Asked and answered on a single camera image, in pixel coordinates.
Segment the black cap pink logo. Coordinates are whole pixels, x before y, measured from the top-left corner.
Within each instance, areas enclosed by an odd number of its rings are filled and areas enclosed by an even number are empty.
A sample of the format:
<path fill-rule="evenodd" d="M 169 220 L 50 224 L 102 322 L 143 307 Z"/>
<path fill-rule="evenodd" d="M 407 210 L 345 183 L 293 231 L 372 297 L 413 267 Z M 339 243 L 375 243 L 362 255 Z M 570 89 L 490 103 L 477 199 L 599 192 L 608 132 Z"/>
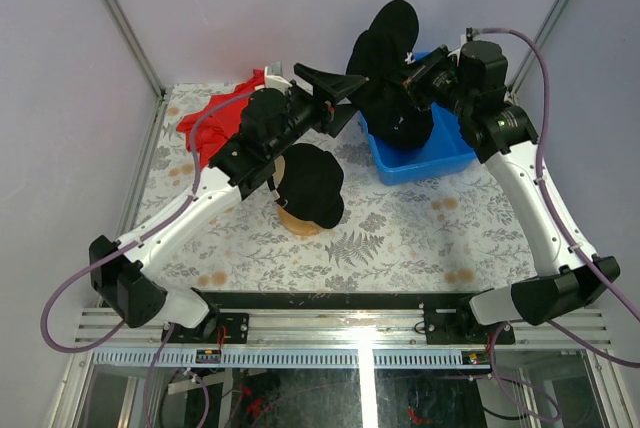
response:
<path fill-rule="evenodd" d="M 358 36 L 346 74 L 366 77 L 368 84 L 386 81 L 410 63 L 418 35 L 414 7 L 405 0 L 386 3 Z"/>

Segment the black cap gold logo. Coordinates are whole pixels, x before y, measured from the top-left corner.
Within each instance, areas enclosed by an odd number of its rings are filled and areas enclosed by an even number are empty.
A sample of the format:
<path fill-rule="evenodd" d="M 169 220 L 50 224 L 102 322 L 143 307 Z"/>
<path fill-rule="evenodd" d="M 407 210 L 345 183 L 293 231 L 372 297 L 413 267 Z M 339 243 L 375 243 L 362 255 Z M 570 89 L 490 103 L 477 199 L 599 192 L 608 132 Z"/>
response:
<path fill-rule="evenodd" d="M 278 187 L 267 185 L 277 205 L 294 217 L 323 229 L 336 227 L 344 214 L 344 172 L 334 155 L 309 143 L 291 145 L 281 155 L 285 172 Z"/>

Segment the beige baseball cap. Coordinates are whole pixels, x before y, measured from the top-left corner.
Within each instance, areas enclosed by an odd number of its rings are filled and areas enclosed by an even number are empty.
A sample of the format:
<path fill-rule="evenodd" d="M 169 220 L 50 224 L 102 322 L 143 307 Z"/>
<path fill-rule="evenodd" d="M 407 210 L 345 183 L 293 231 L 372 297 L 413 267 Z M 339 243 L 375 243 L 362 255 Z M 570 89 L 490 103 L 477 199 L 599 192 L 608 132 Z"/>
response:
<path fill-rule="evenodd" d="M 281 183 L 281 180 L 285 172 L 285 164 L 286 164 L 286 161 L 283 156 L 279 156 L 274 160 L 275 171 L 272 175 L 272 178 L 273 178 L 275 187 L 278 187 Z"/>

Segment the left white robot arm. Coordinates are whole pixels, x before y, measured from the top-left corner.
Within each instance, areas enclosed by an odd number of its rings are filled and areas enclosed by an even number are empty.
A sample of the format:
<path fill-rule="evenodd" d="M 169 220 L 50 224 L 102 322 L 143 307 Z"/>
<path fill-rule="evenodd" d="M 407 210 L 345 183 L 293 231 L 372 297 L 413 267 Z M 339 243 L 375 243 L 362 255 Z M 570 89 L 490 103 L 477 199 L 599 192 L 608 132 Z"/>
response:
<path fill-rule="evenodd" d="M 201 343 L 217 335 L 213 307 L 192 288 L 162 284 L 162 268 L 214 216 L 266 183 L 276 158 L 307 131 L 336 136 L 353 114 L 346 99 L 367 81 L 300 63 L 294 73 L 302 85 L 268 74 L 263 87 L 240 95 L 246 106 L 238 131 L 196 163 L 191 187 L 118 239 L 101 235 L 90 244 L 91 285 L 128 327 L 175 323 Z"/>

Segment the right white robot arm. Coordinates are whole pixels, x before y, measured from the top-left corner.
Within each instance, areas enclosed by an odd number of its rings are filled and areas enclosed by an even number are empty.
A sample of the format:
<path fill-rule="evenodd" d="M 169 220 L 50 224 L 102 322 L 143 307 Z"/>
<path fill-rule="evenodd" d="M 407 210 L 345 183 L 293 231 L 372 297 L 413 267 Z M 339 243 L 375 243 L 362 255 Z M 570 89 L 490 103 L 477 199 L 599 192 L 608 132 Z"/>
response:
<path fill-rule="evenodd" d="M 469 41 L 456 52 L 437 48 L 400 76 L 417 109 L 437 104 L 457 118 L 463 141 L 502 188 L 533 256 L 534 277 L 472 296 L 456 317 L 458 335 L 472 343 L 500 322 L 540 325 L 589 306 L 620 274 L 616 259 L 600 256 L 581 233 L 537 159 L 541 139 L 527 113 L 506 100 L 506 71 L 498 44 Z"/>

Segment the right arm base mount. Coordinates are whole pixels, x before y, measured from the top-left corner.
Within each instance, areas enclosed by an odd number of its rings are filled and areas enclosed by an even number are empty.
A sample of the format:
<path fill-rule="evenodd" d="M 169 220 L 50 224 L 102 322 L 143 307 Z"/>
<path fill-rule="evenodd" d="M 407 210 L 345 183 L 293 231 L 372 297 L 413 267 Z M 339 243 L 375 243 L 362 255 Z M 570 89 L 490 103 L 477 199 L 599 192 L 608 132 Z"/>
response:
<path fill-rule="evenodd" d="M 472 314 L 472 292 L 425 294 L 419 301 L 426 342 L 435 346 L 489 346 L 498 323 L 480 324 Z"/>

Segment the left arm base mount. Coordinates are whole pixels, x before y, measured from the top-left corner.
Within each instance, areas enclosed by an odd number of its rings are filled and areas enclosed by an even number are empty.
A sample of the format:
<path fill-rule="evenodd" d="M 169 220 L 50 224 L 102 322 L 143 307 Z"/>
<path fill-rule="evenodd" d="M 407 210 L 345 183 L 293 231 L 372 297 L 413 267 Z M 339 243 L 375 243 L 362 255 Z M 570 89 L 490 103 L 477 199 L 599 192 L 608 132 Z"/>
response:
<path fill-rule="evenodd" d="M 177 325 L 169 336 L 170 344 L 245 344 L 250 325 L 250 315 L 244 312 L 217 310 L 207 315 L 196 328 Z"/>

